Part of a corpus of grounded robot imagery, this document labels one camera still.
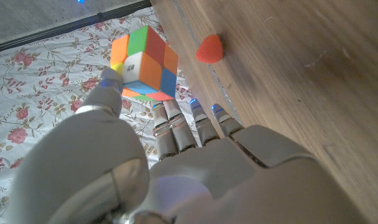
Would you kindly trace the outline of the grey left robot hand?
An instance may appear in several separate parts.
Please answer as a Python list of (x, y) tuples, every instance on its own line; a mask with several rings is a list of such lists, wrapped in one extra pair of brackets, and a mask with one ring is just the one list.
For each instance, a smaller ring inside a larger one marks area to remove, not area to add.
[(366, 223), (314, 155), (263, 126), (241, 126), (220, 105), (191, 102), (195, 140), (176, 102), (157, 105), (161, 159), (149, 166), (120, 119), (122, 77), (101, 72), (77, 112), (27, 153), (8, 223)]

